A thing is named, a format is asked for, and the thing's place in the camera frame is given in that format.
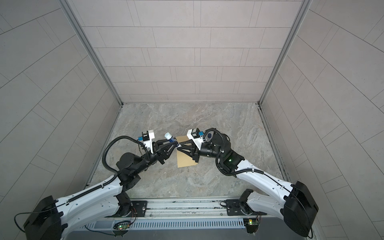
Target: marble floor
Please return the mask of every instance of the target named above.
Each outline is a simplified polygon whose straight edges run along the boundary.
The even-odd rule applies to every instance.
[[[188,129],[196,127],[202,131],[217,128],[230,137],[233,150],[282,178],[255,103],[126,104],[110,141],[121,135],[137,138],[151,129],[155,140],[160,140],[166,132],[184,136]],[[141,155],[137,144],[123,139],[109,150],[108,164],[117,169],[116,162],[126,152]],[[91,185],[110,175],[100,161]],[[247,188],[257,190],[243,180],[221,174],[213,158],[201,157],[195,166],[177,168],[176,151],[164,165],[157,162],[139,175],[141,180],[127,191],[130,198],[239,196]]]

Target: gray tiled wall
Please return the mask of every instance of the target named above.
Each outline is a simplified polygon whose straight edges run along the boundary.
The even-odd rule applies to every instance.
[[[119,104],[56,0],[0,1],[0,56],[0,239],[25,239],[14,215],[85,186]]]
[[[68,2],[123,102],[258,101],[301,5]]]
[[[384,238],[384,2],[314,0],[262,103],[321,239]]]

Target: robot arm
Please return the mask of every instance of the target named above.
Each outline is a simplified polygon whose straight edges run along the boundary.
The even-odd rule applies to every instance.
[[[76,194],[57,200],[52,196],[41,200],[23,225],[26,238],[59,240],[71,231],[102,217],[133,215],[135,209],[125,193],[126,190],[136,185],[140,180],[138,174],[150,165],[157,161],[164,164],[164,160],[170,157],[175,148],[191,156],[196,162],[200,156],[215,158],[216,166],[222,174],[243,179],[267,194],[262,195],[247,189],[239,199],[244,214],[264,212],[283,219],[299,235],[308,235],[318,207],[304,184],[299,181],[296,184],[283,181],[255,167],[231,149],[227,135],[214,128],[205,132],[198,128],[190,129],[187,136],[190,139],[187,142],[178,143],[166,139],[152,142],[154,133],[151,130],[142,133],[138,140],[128,136],[115,138],[108,144],[102,156],[104,167],[114,175]],[[117,171],[108,166],[106,155],[120,139],[139,144],[145,154],[123,154],[116,163],[119,169]]]

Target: white bottle cap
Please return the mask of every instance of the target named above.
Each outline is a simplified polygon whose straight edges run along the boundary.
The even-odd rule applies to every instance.
[[[167,133],[164,135],[164,137],[165,137],[167,140],[169,140],[169,139],[172,138],[172,134],[170,134],[169,132],[167,132]]]

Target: cardboard sheet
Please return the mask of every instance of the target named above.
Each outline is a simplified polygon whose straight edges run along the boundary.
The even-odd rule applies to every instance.
[[[189,139],[187,136],[179,136],[179,137],[176,137],[176,140],[178,142],[185,142],[185,141],[188,141]],[[189,167],[194,165],[197,165],[197,162],[193,161],[190,156],[180,151],[177,151],[177,167]]]

